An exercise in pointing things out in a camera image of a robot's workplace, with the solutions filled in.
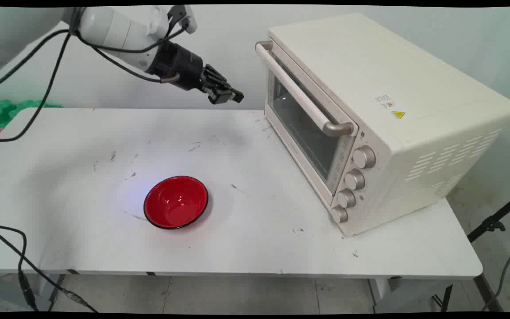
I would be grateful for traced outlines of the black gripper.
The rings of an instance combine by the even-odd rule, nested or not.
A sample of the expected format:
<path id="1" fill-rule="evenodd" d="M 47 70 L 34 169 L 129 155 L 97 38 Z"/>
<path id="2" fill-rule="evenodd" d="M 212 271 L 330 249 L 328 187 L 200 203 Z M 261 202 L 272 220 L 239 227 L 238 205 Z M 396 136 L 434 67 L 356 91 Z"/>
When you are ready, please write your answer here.
<path id="1" fill-rule="evenodd" d="M 172 85 L 185 91 L 202 89 L 213 105 L 228 101 L 240 103 L 244 98 L 243 93 L 234 89 L 214 67 L 209 64 L 204 66 L 200 56 L 173 42 L 163 42 L 159 45 L 148 73 L 161 79 L 174 78 L 178 75 L 179 79 L 172 82 Z"/>

